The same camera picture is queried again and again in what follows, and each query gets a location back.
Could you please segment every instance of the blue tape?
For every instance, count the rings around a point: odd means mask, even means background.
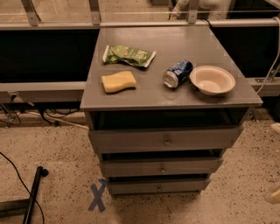
[[[94,200],[88,208],[89,211],[93,211],[96,206],[98,206],[100,212],[105,211],[105,206],[102,202],[102,194],[105,191],[105,187],[106,187],[107,183],[106,183],[105,179],[99,179],[99,181],[102,183],[102,186],[99,189],[99,191],[97,190],[97,187],[95,184],[91,185],[91,190],[94,193]]]

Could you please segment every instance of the can lid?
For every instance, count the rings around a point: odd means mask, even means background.
[[[168,88],[176,88],[179,84],[177,76],[174,73],[166,72],[164,74],[164,84]]]

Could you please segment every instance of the floor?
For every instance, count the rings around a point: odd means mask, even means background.
[[[280,223],[280,204],[263,199],[280,183],[280,134],[266,111],[256,111],[257,122],[244,122],[244,131],[224,155],[224,162],[201,193],[164,193],[112,197],[105,189],[98,206],[89,211],[100,189],[102,174],[88,140],[88,130],[72,125],[48,126],[39,118],[22,116],[20,127],[0,128],[0,151],[18,168],[29,189],[39,165],[49,171],[41,179],[37,201],[45,223]],[[84,118],[76,119],[84,125]],[[0,157],[0,201],[28,198],[9,162]],[[22,216],[2,218],[1,223],[21,223]],[[31,223],[43,223],[37,206]]]

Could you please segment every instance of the drawer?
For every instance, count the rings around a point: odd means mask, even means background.
[[[216,129],[91,130],[97,153],[230,148],[242,133],[241,126]]]
[[[210,179],[186,178],[186,179],[166,179],[158,181],[135,181],[109,183],[108,191],[113,194],[133,194],[133,193],[178,193],[178,192],[198,192],[205,190]]]
[[[150,162],[101,162],[104,177],[157,176],[216,172],[222,158],[199,157]]]

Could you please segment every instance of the green chip bag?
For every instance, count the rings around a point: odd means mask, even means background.
[[[125,61],[133,67],[148,67],[155,56],[156,52],[148,52],[124,45],[107,45],[102,59],[105,63],[115,64],[118,61]]]

